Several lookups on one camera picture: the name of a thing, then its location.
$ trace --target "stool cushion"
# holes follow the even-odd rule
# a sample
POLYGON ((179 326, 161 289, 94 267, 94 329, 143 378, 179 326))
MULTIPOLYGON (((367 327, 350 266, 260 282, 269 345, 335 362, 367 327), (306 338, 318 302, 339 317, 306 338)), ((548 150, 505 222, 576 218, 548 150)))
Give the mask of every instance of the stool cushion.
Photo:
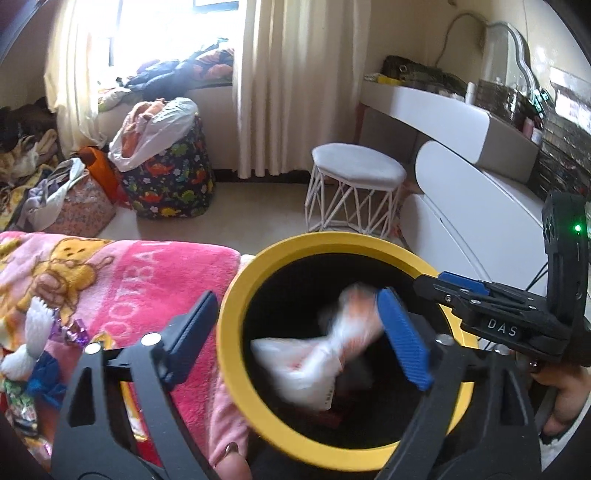
POLYGON ((406 170, 393 158, 371 148, 329 143, 312 150, 318 169, 359 188, 395 190, 406 179, 406 170))

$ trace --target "dinosaur print bag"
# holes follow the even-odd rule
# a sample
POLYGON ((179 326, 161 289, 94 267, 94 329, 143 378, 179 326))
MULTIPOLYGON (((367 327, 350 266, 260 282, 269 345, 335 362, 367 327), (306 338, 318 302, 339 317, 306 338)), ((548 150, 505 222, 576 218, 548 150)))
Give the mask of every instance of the dinosaur print bag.
POLYGON ((205 213, 215 180, 199 114, 187 135, 139 167, 118 172, 118 178, 138 216, 157 219, 205 213))

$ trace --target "white stool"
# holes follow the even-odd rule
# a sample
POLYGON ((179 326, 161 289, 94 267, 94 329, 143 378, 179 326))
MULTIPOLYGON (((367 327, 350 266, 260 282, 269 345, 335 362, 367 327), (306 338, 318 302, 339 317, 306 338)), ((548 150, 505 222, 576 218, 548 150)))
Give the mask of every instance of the white stool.
POLYGON ((380 238, 390 235, 392 220, 400 195, 400 187, 406 179, 403 166, 393 158, 359 145, 331 143, 312 150, 314 167, 308 185, 304 213, 308 232, 329 228, 348 227, 359 233, 380 238), (339 182, 335 195, 327 206, 325 177, 339 182), (372 210, 375 192, 385 192, 378 207, 372 210), (347 198, 353 193, 355 211, 349 215, 347 198), (314 206, 320 208, 320 222, 310 225, 314 206), (367 204, 367 223, 362 225, 362 208, 367 204), (345 220, 334 220, 340 209, 345 211, 345 220))

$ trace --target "cream curtain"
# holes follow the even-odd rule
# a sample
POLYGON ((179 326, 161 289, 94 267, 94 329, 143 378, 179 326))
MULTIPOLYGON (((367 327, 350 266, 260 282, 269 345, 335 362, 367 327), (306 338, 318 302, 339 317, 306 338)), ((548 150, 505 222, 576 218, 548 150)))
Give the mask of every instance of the cream curtain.
POLYGON ((311 168, 310 150, 351 141, 371 0, 241 0, 238 176, 311 168))
POLYGON ((59 0, 44 75, 47 105, 57 114, 66 157, 81 147, 102 147, 98 124, 98 83, 92 62, 96 0, 59 0))

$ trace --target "orange bag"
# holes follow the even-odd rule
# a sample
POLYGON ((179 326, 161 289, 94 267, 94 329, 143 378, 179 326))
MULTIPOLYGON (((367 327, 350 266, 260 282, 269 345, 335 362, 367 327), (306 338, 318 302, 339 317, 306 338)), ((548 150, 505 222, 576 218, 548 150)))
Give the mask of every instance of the orange bag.
POLYGON ((78 155, 80 155, 80 159, 84 162, 93 178, 103 188, 107 198, 111 202, 115 202, 118 198, 117 188, 119 184, 109 166, 105 153, 97 148, 82 147, 78 155))

